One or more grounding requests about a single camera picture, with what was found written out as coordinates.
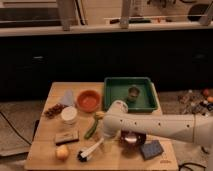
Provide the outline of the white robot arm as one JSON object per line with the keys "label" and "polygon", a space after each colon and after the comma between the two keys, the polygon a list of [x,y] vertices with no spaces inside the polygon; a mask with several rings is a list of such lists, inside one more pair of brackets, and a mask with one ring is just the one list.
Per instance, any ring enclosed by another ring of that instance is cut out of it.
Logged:
{"label": "white robot arm", "polygon": [[128,113],[127,104],[114,101],[103,118],[103,136],[115,137],[118,131],[131,131],[213,146],[213,117],[202,115],[143,115]]}

